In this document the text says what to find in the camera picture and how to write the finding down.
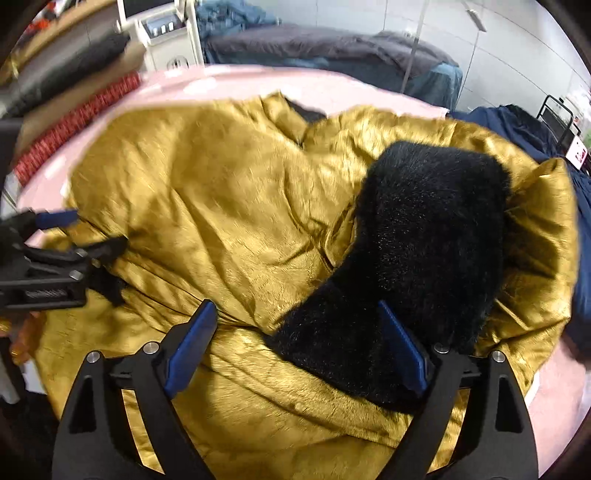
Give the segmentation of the left hand gold nails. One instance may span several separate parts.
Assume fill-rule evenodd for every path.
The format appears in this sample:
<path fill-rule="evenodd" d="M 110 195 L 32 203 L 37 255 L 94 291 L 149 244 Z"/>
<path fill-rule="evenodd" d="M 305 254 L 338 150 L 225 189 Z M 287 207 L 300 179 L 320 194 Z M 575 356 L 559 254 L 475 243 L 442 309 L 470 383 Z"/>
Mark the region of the left hand gold nails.
<path fill-rule="evenodd" d="M 13 312 L 1 317 L 1 337 L 11 341 L 10 354 L 16 365 L 34 357 L 46 323 L 44 312 Z"/>

